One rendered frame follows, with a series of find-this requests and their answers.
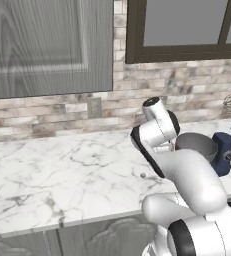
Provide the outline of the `grey metal mixer bowl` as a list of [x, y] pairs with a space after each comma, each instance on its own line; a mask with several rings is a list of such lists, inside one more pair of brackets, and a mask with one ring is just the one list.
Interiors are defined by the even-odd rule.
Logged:
[[199, 152], [205, 159], [211, 163], [217, 152], [217, 144], [208, 136], [195, 133], [195, 132], [186, 132], [180, 134], [175, 141], [175, 149], [191, 149]]

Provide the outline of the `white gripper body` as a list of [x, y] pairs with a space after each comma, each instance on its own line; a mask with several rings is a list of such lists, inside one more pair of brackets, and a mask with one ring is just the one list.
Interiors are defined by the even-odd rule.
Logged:
[[156, 153], [172, 152], [175, 150], [175, 144], [173, 141], [167, 141], [154, 147]]

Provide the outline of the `navy blue stand mixer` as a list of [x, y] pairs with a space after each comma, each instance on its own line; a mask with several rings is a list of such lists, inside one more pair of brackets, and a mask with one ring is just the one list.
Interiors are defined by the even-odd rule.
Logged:
[[218, 152], [211, 165], [219, 177], [226, 176], [231, 170], [231, 126], [230, 134], [216, 132], [212, 140], [217, 144]]

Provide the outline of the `grey wood wall cupboard door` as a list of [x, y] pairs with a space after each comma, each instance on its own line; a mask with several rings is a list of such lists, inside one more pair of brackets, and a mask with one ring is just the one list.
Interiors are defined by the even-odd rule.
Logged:
[[0, 99], [110, 91], [113, 0], [0, 0]]

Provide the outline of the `dark brown window frame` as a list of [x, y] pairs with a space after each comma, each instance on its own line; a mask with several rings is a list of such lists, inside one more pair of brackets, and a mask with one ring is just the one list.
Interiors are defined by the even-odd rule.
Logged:
[[128, 0], [125, 62], [231, 59], [231, 0]]

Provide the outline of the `grey carved base cupboard door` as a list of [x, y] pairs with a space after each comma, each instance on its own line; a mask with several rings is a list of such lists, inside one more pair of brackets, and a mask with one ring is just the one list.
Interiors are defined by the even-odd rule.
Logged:
[[65, 227], [59, 230], [63, 256], [141, 256], [155, 226], [142, 215]]
[[46, 232], [0, 239], [0, 256], [61, 256], [56, 241]]

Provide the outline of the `grey wall socket plate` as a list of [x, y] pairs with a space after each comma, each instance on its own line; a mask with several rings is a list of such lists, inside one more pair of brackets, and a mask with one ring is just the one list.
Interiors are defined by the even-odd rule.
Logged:
[[88, 98], [87, 99], [87, 112], [88, 118], [101, 118], [102, 117], [102, 106], [100, 98]]

